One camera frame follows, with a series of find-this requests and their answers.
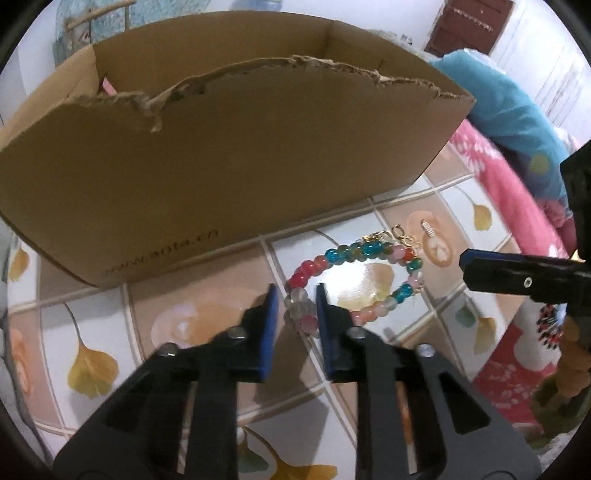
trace blue gripper pad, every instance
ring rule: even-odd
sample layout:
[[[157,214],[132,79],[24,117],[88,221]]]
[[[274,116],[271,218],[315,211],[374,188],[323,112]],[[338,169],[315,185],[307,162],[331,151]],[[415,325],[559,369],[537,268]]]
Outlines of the blue gripper pad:
[[[263,381],[271,372],[273,358],[273,340],[275,339],[275,328],[277,327],[277,310],[279,308],[279,294],[277,285],[271,285],[264,304],[266,317],[265,328],[261,337],[259,355],[259,373]]]
[[[465,250],[460,255],[460,268],[462,271],[466,269],[466,267],[472,263],[473,260],[477,258],[482,258],[485,260],[524,260],[525,257],[523,255],[516,255],[516,254],[503,254],[499,252],[488,252],[486,250],[474,250],[469,248]]]
[[[326,290],[324,285],[320,284],[316,287],[316,314],[318,315],[318,330],[320,331],[320,344],[322,346],[322,357],[324,360],[324,374],[326,378],[331,379],[333,373],[332,365],[332,340],[330,338],[329,327],[327,324],[326,306],[328,300],[326,299]]]

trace black clamp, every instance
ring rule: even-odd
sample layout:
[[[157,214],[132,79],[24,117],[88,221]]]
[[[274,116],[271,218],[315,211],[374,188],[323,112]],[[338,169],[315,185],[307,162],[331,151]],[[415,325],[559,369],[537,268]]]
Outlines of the black clamp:
[[[237,480],[236,383],[263,382],[277,324],[277,286],[240,325],[205,345],[166,343],[148,358],[57,455],[62,480]],[[191,382],[198,381],[184,475],[178,450]]]
[[[316,291],[324,370],[336,383],[358,383],[358,480],[533,480],[540,463],[525,440],[463,375],[430,345],[388,345],[355,326],[346,309]],[[410,474],[398,408],[405,385],[417,473]]]

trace ginkgo leaf pattern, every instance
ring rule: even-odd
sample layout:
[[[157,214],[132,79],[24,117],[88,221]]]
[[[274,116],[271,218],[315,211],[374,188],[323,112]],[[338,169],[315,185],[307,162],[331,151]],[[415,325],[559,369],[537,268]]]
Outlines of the ginkgo leaf pattern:
[[[485,317],[478,319],[474,355],[486,353],[496,345],[496,322],[494,318]]]
[[[107,395],[119,376],[119,364],[107,353],[91,350],[84,344],[72,310],[66,303],[64,306],[74,322],[78,337],[78,354],[68,374],[68,387],[88,398]]]
[[[10,269],[8,270],[8,279],[13,282],[19,281],[22,277],[22,274],[25,273],[29,267],[30,262],[31,260],[29,259],[29,254],[19,247],[17,253],[12,259],[12,263],[10,264]]]
[[[269,480],[332,480],[336,477],[337,467],[334,465],[302,465],[295,466],[284,462],[275,449],[257,432],[244,427],[244,430],[256,437],[269,450],[275,460],[276,470]]]
[[[456,188],[464,194],[464,196],[470,201],[474,208],[474,228],[478,231],[488,230],[492,226],[492,213],[491,209],[486,205],[479,205],[470,196],[464,192],[460,187]]]
[[[264,472],[269,468],[267,461],[248,447],[248,434],[238,443],[238,471],[240,473]]]

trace blue fabric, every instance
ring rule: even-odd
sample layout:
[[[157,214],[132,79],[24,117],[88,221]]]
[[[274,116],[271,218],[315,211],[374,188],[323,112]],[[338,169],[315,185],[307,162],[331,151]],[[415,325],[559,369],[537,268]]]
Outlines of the blue fabric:
[[[513,165],[534,198],[570,216],[559,166],[568,156],[550,121],[510,77],[458,50],[431,64],[476,98],[470,122],[494,143],[517,153]]]

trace metal screw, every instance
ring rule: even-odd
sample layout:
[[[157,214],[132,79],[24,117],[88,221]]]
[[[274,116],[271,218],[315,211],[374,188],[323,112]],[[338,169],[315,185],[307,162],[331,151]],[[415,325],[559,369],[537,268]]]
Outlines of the metal screw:
[[[361,340],[365,338],[365,329],[363,327],[351,327],[347,330],[347,335],[353,340]]]
[[[228,330],[228,336],[233,340],[244,340],[248,335],[244,328],[236,325]]]
[[[428,343],[421,343],[417,347],[417,353],[419,354],[419,356],[429,358],[429,357],[435,355],[435,349],[431,345],[429,345]]]
[[[158,348],[158,354],[160,356],[175,356],[178,353],[178,345],[173,342],[167,342],[160,345]]]

